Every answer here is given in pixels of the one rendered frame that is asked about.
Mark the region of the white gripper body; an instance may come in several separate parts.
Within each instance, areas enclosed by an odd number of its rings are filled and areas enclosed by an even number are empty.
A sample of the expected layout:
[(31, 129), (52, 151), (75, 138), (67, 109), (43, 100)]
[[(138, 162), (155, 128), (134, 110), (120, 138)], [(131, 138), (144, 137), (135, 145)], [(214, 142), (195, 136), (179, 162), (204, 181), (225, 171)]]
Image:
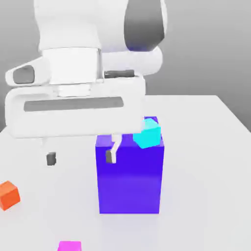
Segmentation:
[(5, 98), (6, 129), (15, 138), (138, 133), (145, 93), (142, 76), (15, 88)]

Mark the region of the small cyan cube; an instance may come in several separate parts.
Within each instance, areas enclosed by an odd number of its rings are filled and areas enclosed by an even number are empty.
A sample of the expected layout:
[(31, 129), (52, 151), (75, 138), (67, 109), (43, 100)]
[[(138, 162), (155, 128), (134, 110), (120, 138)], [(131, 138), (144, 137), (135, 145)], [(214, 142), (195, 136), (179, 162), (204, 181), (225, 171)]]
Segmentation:
[(161, 126), (155, 117), (144, 118), (141, 132), (134, 133), (132, 138), (142, 149), (158, 146), (161, 141)]

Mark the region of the small orange cube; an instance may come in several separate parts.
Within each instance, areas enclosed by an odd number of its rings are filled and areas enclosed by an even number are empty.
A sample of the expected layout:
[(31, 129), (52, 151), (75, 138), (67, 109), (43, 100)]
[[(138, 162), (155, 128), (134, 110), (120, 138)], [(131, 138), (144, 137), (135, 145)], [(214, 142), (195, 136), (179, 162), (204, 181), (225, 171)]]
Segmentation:
[(0, 184), (0, 208), (3, 211), (6, 211), (20, 201), (18, 188), (13, 183), (6, 181)]

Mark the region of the small magenta cube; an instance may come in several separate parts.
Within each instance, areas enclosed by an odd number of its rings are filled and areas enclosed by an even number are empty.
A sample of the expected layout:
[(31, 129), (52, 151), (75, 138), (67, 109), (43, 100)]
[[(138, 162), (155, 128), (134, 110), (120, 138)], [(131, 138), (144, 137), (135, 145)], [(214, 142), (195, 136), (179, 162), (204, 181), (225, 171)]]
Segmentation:
[(82, 251), (80, 241), (60, 241), (57, 251)]

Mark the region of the large blue box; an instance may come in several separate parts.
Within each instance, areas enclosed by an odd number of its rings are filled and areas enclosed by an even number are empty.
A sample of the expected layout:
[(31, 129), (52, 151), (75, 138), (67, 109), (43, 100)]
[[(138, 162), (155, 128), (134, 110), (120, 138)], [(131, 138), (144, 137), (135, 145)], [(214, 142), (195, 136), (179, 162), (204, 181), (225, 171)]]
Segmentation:
[(117, 162), (106, 158), (111, 135), (96, 140), (96, 167), (101, 214), (157, 214), (160, 208), (164, 142), (140, 148), (132, 134), (122, 135)]

